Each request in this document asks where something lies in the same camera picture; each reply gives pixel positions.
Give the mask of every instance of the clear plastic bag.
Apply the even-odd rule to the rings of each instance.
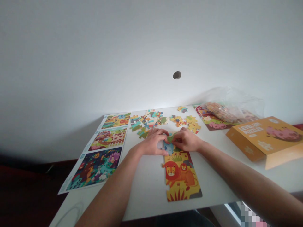
[[[216,87],[202,94],[201,106],[227,123],[244,123],[264,117],[264,100],[232,87]]]

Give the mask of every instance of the white table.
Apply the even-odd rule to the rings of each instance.
[[[265,162],[252,163],[225,135],[228,130],[209,131],[192,106],[187,106],[188,112],[181,113],[177,108],[157,109],[163,111],[166,117],[174,114],[177,116],[192,115],[198,120],[201,130],[197,134],[201,139],[215,145],[221,151],[233,158],[252,167],[256,171],[276,182],[288,192],[303,190],[303,159],[294,160],[271,170],[265,170]],[[133,115],[143,116],[144,111],[132,112]],[[178,131],[172,121],[159,128],[168,131]],[[128,129],[126,141],[121,158],[124,159],[130,148],[143,139],[139,139],[138,131]],[[201,186],[203,197],[176,202],[168,202],[166,198],[165,171],[161,168],[164,163],[162,156],[143,156],[139,162],[123,221],[146,218],[161,214],[191,210],[196,208],[210,207],[223,203],[238,201],[237,196],[228,185],[214,171],[205,159],[198,153],[191,153],[193,164]],[[90,202],[96,196],[102,186],[69,192],[56,216],[51,227],[74,226]]]

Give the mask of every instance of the hole in wall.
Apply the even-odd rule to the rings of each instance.
[[[175,72],[174,75],[173,75],[173,78],[174,79],[180,79],[181,78],[181,72],[180,71]]]

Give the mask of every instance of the person's right hand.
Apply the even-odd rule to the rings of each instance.
[[[193,134],[190,130],[183,127],[174,135],[173,145],[183,151],[198,151],[202,148],[203,140]]]

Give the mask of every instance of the hand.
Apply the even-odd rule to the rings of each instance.
[[[164,140],[166,143],[170,144],[170,142],[167,140],[168,136],[169,133],[164,129],[151,129],[148,132],[147,138],[138,143],[132,149],[142,152],[143,155],[168,155],[167,151],[160,150],[157,147],[157,144],[160,140]]]
[[[193,134],[190,130],[183,127],[174,135],[173,145],[183,151],[199,151],[202,148],[203,140]]]

